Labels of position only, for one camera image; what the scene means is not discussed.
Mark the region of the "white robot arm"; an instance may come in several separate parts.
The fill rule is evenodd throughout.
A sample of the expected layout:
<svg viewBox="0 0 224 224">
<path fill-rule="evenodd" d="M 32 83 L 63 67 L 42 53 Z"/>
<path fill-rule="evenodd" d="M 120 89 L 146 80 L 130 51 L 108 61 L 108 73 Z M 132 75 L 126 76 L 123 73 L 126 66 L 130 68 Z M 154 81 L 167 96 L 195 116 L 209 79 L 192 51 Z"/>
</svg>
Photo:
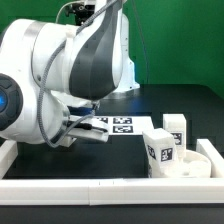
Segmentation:
<svg viewBox="0 0 224 224">
<path fill-rule="evenodd" d="M 11 23 L 0 39 L 0 137 L 56 148 L 105 142 L 99 101 L 139 85 L 128 54 L 127 0 L 81 0 L 84 21 Z"/>
</svg>

